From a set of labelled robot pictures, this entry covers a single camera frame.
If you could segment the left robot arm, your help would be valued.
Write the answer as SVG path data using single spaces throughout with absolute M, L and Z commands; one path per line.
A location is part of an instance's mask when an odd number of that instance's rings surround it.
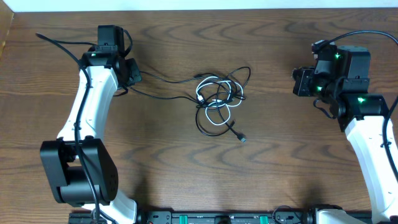
M 53 141 L 44 141 L 40 159 L 53 197 L 90 211 L 88 223 L 137 223 L 137 203 L 118 187 L 116 165 L 103 143 L 111 100 L 142 80 L 128 31 L 98 26 L 98 41 L 77 63 L 79 86 L 70 115 Z

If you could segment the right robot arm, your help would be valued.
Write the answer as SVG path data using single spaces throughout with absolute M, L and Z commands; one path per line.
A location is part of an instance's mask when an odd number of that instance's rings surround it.
M 329 105 L 358 158 L 373 223 L 397 223 L 397 145 L 382 95 L 369 93 L 371 54 L 357 46 L 313 45 L 316 64 L 292 72 L 293 93 Z

